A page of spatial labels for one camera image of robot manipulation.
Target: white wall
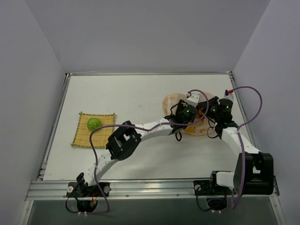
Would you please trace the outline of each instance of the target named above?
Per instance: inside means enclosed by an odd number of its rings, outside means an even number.
[[[229,71],[270,0],[26,0],[66,72]]]
[[[0,1],[0,223],[16,224],[35,180],[64,81],[23,0]]]
[[[252,128],[262,151],[274,157],[287,223],[300,224],[300,1],[271,0],[233,75],[238,86],[251,85],[262,94],[262,111]],[[257,96],[239,93],[253,116]]]

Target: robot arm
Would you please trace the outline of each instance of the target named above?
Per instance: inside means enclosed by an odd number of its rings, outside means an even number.
[[[97,180],[118,161],[125,160],[135,151],[140,142],[157,136],[173,135],[185,129],[185,126],[175,124],[187,124],[193,122],[198,110],[206,111],[207,103],[199,101],[200,96],[191,94],[186,101],[180,100],[175,114],[141,125],[133,125],[130,121],[123,124],[136,126],[137,128],[119,127],[108,138],[105,151],[98,158],[98,166],[92,165],[86,172],[77,177],[81,182],[83,193],[86,187],[96,185],[94,169],[97,168]],[[215,122],[214,130],[218,137],[225,141],[238,156],[235,172],[213,171],[211,174],[210,188],[218,189],[220,186],[228,187],[243,194],[270,195],[273,192],[273,158],[270,154],[263,154],[255,148],[241,133],[245,146],[245,182],[241,185],[242,156],[241,144],[238,137],[238,125],[232,120],[231,108],[233,105],[233,94],[225,92],[224,98],[214,97],[209,100],[209,108],[206,117]]]

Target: cable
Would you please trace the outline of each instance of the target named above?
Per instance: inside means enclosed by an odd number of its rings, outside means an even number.
[[[198,202],[198,196],[199,196],[199,189],[200,188],[201,187],[198,187],[197,191],[196,191],[196,202],[197,202],[197,206],[198,206],[199,209],[201,209],[204,212],[207,212],[207,211],[210,211],[210,210],[223,211],[223,210],[227,209],[228,202],[227,202],[227,195],[226,195],[225,189],[224,189],[224,198],[223,199],[220,199],[220,198],[209,199],[207,201],[208,208],[207,209],[202,209],[199,205],[199,202]],[[222,206],[224,203],[226,203],[226,207],[224,209],[219,210],[218,207]]]
[[[211,210],[210,207],[207,208],[207,209],[202,209],[202,208],[200,207],[200,205],[199,205],[199,202],[198,202],[198,194],[199,194],[199,189],[200,189],[200,188],[201,188],[201,187],[198,187],[198,188],[197,188],[197,192],[196,192],[196,202],[197,202],[197,206],[198,206],[199,209],[201,209],[201,210],[204,211],[204,212],[210,211],[210,210]]]
[[[82,183],[77,183],[76,187],[73,189],[73,191],[71,192],[70,196],[69,196],[69,197],[67,198],[67,200],[66,200],[65,207],[66,207],[66,210],[67,210],[68,212],[71,212],[71,213],[78,213],[78,212],[79,212],[78,210],[77,210],[76,212],[74,212],[74,211],[72,211],[72,210],[70,210],[70,209],[68,208],[68,200],[69,200],[70,197],[72,197],[72,195],[74,194],[74,192],[77,190],[78,186],[81,185],[81,184],[82,184]]]
[[[207,129],[207,136],[208,136],[210,139],[215,139],[215,138],[217,138],[218,135],[216,135],[216,136],[214,136],[214,137],[211,137],[211,136],[208,135],[208,130],[209,130],[210,128],[213,129],[212,127],[209,127],[209,128]]]
[[[176,137],[176,140],[177,140],[178,142],[180,142],[181,139],[182,139],[182,134],[181,134],[181,132],[176,133],[176,134],[175,134],[175,137]]]
[[[173,106],[170,108],[170,111],[171,111],[171,114],[170,114],[170,115],[172,115],[172,114],[173,114],[173,112],[172,112],[172,109],[173,109],[174,107],[178,106],[178,105],[179,105],[179,103],[177,103],[177,104],[173,105]]]
[[[210,121],[213,122],[213,123],[215,123],[215,121],[213,121],[213,120],[210,119],[210,118],[207,118],[207,119],[208,119],[208,125],[209,125],[209,128],[207,129],[207,136],[208,136],[210,139],[215,139],[215,138],[218,137],[218,135],[216,135],[216,136],[214,136],[214,137],[211,137],[211,136],[208,135],[208,130],[209,130],[210,128],[211,128],[211,129],[214,129],[214,127],[210,124]]]
[[[98,194],[99,192],[96,190],[94,191],[93,195],[92,195],[92,202],[96,203],[96,200],[94,200],[94,197]]]
[[[148,132],[150,132],[150,131],[154,130],[155,128],[157,128],[157,127],[159,127],[159,126],[161,126],[161,125],[175,125],[175,126],[182,126],[182,127],[185,127],[185,126],[189,126],[189,125],[196,124],[196,123],[198,123],[199,121],[201,121],[201,120],[205,117],[205,115],[207,114],[208,108],[209,108],[209,100],[208,100],[206,94],[205,94],[203,91],[201,91],[201,90],[193,89],[193,90],[188,91],[188,93],[190,94],[190,93],[193,92],[193,91],[198,91],[198,92],[200,92],[201,94],[203,94],[204,97],[205,97],[205,99],[206,99],[206,104],[207,104],[205,113],[204,113],[203,116],[202,116],[200,119],[198,119],[197,121],[194,121],[194,122],[188,123],[188,124],[164,122],[164,123],[161,123],[161,124],[157,124],[157,125],[155,125],[154,127],[150,128],[150,129],[145,129],[145,128],[142,128],[142,127],[136,127],[136,126],[133,126],[133,125],[126,125],[126,124],[110,124],[110,125],[104,125],[104,126],[98,127],[98,128],[96,128],[95,130],[93,130],[93,131],[91,132],[91,134],[90,134],[90,145],[91,145],[91,147],[92,147],[92,150],[93,150],[93,152],[94,152],[95,159],[96,159],[96,160],[95,160],[95,169],[94,169],[94,179],[95,179],[95,182],[96,182],[96,184],[97,184],[97,187],[98,187],[99,191],[101,192],[102,196],[104,197],[105,202],[106,202],[106,205],[107,205],[107,209],[106,209],[105,211],[95,212],[95,213],[93,213],[93,214],[102,214],[102,213],[108,213],[108,212],[109,212],[109,203],[108,203],[107,197],[105,196],[105,194],[104,194],[104,192],[103,192],[102,188],[100,187],[100,185],[99,185],[99,183],[98,183],[98,180],[97,180],[98,156],[97,156],[97,152],[96,152],[96,150],[95,150],[95,147],[94,147],[94,144],[93,144],[93,141],[92,141],[93,134],[94,134],[96,131],[100,130],[100,129],[103,129],[103,128],[111,128],[111,127],[133,128],[133,129],[138,129],[138,130],[143,130],[143,131],[148,131]]]
[[[241,86],[241,87],[237,87],[237,88],[234,88],[234,89],[228,91],[228,93],[233,93],[233,91],[238,90],[238,89],[242,89],[242,88],[249,88],[249,89],[254,90],[259,96],[260,105],[259,105],[259,109],[258,109],[256,115],[251,120],[239,125],[238,128],[237,128],[237,131],[239,131],[242,126],[247,125],[247,124],[251,123],[253,120],[255,120],[256,117],[258,116],[258,114],[260,113],[260,111],[262,109],[262,106],[263,106],[263,98],[262,98],[261,94],[259,93],[259,91],[257,89],[255,89],[253,87]],[[240,140],[240,145],[241,145],[241,150],[242,150],[242,175],[241,175],[241,179],[240,179],[240,187],[241,188],[239,189],[238,196],[237,196],[236,200],[234,200],[235,190],[234,189],[232,190],[232,194],[231,194],[231,207],[232,207],[232,209],[235,209],[237,207],[237,205],[239,203],[239,200],[242,197],[242,191],[243,191],[244,182],[245,182],[245,172],[246,172],[245,147],[244,147],[244,143],[243,143],[242,137],[241,137],[239,132],[238,132],[238,137],[239,137],[239,140]]]

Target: green fruit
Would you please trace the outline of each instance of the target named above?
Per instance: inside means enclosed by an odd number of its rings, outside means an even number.
[[[101,121],[98,118],[90,118],[87,122],[87,127],[90,131],[102,126]]]

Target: metal frame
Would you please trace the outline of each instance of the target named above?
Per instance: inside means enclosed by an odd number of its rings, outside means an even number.
[[[194,180],[208,180],[209,178],[190,179],[161,179],[161,180],[101,180],[110,183],[109,199],[173,199],[195,198]],[[66,200],[67,187],[74,180],[33,181],[30,184],[26,200]],[[261,195],[243,195],[243,197],[259,197]],[[271,195],[277,197],[276,191]],[[91,200],[91,197],[78,198]]]
[[[231,72],[224,73],[203,73],[203,72],[165,72],[165,73],[119,73],[119,72],[83,72],[83,73],[70,73],[67,74],[66,80],[62,89],[59,108],[55,117],[55,122],[46,149],[41,173],[38,180],[43,179],[43,174],[47,166],[47,160],[51,151],[52,142],[55,136],[56,127],[59,122],[60,113],[66,97],[68,85],[71,76],[83,75],[229,75],[233,87],[235,86],[234,78]],[[243,105],[236,92],[237,102],[242,112],[243,119],[247,120],[247,115],[244,111]],[[250,141],[253,145],[257,146],[250,126],[246,125]],[[110,195],[109,199],[175,199],[175,198],[194,198],[194,180],[207,180],[208,178],[190,178],[190,179],[163,179],[163,180],[105,180],[110,182]],[[71,180],[54,180],[54,181],[32,181],[25,199],[25,205],[19,220],[20,225],[25,225],[28,222],[32,204],[35,200],[62,200],[66,199],[66,189]],[[285,225],[285,218],[280,207],[278,195],[278,187],[275,184],[275,191],[270,196],[274,214],[278,224]],[[243,197],[254,197],[257,195],[244,195]]]

